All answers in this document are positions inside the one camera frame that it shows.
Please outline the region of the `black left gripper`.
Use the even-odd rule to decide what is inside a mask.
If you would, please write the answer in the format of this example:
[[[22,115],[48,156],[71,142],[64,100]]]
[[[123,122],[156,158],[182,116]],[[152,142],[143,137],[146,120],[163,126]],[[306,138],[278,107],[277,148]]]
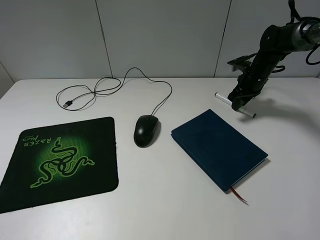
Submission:
[[[232,100],[231,108],[238,111],[246,105],[252,98],[256,97],[266,82],[265,76],[266,62],[261,59],[254,59],[251,65],[238,78],[238,83],[227,96]]]

